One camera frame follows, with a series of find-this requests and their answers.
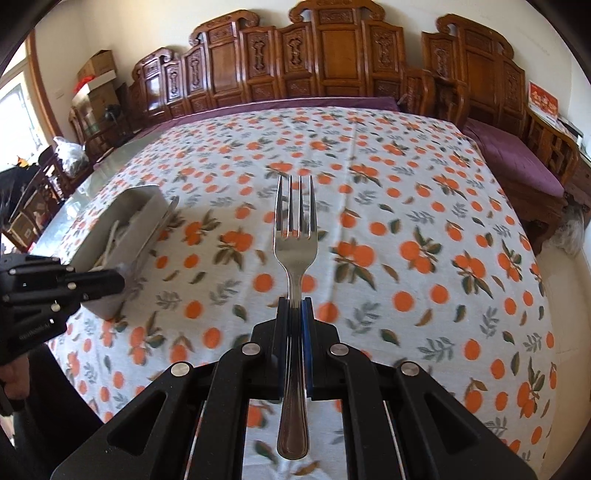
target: tablecloth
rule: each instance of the tablecloth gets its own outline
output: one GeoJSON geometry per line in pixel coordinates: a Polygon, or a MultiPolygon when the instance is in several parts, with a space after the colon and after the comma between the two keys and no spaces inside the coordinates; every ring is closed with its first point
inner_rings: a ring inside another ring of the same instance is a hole
{"type": "MultiPolygon", "coordinates": [[[[375,109],[291,108],[174,127],[77,218],[67,261],[121,191],[157,184],[178,215],[121,314],[81,309],[50,346],[108,421],[171,362],[216,361],[287,292],[272,252],[278,176],[312,175],[316,317],[374,361],[418,362],[538,469],[557,381],[540,272],[502,189],[452,124],[375,109]]],[[[346,476],[338,401],[309,402],[311,450],[277,455],[280,406],[254,400],[243,477],[346,476]]]]}

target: purple cushion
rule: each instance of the purple cushion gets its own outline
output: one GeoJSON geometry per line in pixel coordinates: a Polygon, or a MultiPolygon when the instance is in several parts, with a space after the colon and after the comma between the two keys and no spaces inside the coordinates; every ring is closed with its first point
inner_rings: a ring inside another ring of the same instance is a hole
{"type": "Polygon", "coordinates": [[[502,175],[536,190],[562,197],[564,187],[534,153],[515,135],[469,118],[464,135],[480,148],[493,175],[502,175]]]}

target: fork tine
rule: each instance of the fork tine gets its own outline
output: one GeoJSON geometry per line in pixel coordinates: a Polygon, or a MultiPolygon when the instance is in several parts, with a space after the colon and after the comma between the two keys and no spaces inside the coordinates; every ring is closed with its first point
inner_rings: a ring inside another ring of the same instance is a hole
{"type": "Polygon", "coordinates": [[[291,188],[291,175],[290,175],[290,202],[287,206],[287,236],[291,236],[294,231],[294,198],[293,189],[291,188]]]}
{"type": "Polygon", "coordinates": [[[275,236],[281,236],[283,230],[283,193],[281,191],[281,175],[279,175],[279,185],[277,186],[277,200],[275,201],[275,236]]]}
{"type": "Polygon", "coordinates": [[[301,184],[301,175],[300,175],[300,218],[298,219],[297,229],[298,229],[298,236],[301,237],[304,233],[304,189],[303,189],[303,185],[301,184]]]}
{"type": "Polygon", "coordinates": [[[317,223],[316,223],[316,199],[314,198],[314,180],[310,175],[310,236],[314,234],[318,236],[317,223]]]}

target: white plastic bag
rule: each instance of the white plastic bag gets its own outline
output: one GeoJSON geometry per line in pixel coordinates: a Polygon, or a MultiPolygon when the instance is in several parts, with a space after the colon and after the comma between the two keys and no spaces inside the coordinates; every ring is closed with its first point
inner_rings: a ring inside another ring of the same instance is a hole
{"type": "Polygon", "coordinates": [[[61,160],[64,172],[71,179],[75,178],[90,163],[82,145],[68,142],[63,137],[54,137],[53,141],[57,144],[57,158],[61,160]]]}
{"type": "Polygon", "coordinates": [[[583,248],[585,220],[580,205],[568,205],[564,211],[562,222],[550,242],[564,250],[567,255],[575,257],[583,248]]]}

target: stainless steel fork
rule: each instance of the stainless steel fork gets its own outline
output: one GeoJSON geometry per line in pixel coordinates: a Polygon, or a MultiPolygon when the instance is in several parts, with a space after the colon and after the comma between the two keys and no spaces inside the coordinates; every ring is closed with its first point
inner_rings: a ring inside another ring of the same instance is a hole
{"type": "Polygon", "coordinates": [[[294,207],[291,188],[287,210],[287,236],[283,236],[283,195],[281,177],[275,204],[275,256],[287,272],[290,312],[287,324],[287,355],[283,407],[277,437],[277,452],[288,460],[303,458],[310,447],[306,394],[304,392],[303,326],[301,324],[301,282],[318,252],[318,229],[314,183],[310,177],[310,217],[308,232],[304,232],[304,195],[300,177],[300,208],[298,231],[294,231],[294,207]]]}

